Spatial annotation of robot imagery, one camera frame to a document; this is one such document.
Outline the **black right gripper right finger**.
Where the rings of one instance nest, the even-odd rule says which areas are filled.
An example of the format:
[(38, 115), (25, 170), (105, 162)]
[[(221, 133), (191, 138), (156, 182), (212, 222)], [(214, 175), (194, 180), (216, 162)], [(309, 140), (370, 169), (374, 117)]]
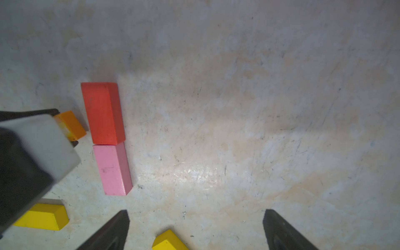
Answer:
[(273, 209), (265, 211), (263, 227), (270, 250), (318, 250)]

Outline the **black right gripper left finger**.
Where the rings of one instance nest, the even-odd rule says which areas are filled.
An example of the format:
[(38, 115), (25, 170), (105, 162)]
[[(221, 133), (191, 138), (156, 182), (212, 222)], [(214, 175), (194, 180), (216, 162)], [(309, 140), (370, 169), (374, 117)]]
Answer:
[(128, 211), (121, 210), (77, 250), (123, 250), (129, 225)]

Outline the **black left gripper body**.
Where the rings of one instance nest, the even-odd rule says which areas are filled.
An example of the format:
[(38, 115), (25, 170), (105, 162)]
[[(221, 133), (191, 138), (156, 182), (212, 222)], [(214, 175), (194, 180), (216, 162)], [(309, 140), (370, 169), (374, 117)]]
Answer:
[(53, 116), (1, 122), (1, 233), (80, 164)]

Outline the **orange cylinder block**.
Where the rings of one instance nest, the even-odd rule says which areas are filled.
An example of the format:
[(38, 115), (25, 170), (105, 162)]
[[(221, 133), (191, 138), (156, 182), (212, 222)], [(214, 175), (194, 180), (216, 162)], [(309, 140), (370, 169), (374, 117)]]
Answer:
[(61, 128), (66, 138), (71, 141), (78, 141), (86, 136), (86, 131), (79, 123), (78, 119), (72, 111), (66, 111), (54, 116), (57, 124)]

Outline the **red block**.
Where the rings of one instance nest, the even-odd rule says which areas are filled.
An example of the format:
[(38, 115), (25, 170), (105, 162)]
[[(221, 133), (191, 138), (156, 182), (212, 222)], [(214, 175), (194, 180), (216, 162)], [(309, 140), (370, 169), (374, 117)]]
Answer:
[(83, 82), (81, 91), (92, 141), (99, 145), (117, 145), (126, 140), (118, 84)]

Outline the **long yellow block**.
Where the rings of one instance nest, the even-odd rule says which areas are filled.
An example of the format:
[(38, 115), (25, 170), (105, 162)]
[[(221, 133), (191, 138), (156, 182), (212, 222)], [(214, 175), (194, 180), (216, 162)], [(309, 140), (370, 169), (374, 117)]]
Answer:
[(155, 238), (152, 250), (188, 250), (188, 248), (171, 229), (168, 229)]
[(59, 231), (69, 223), (64, 205), (36, 204), (13, 225), (16, 227)]

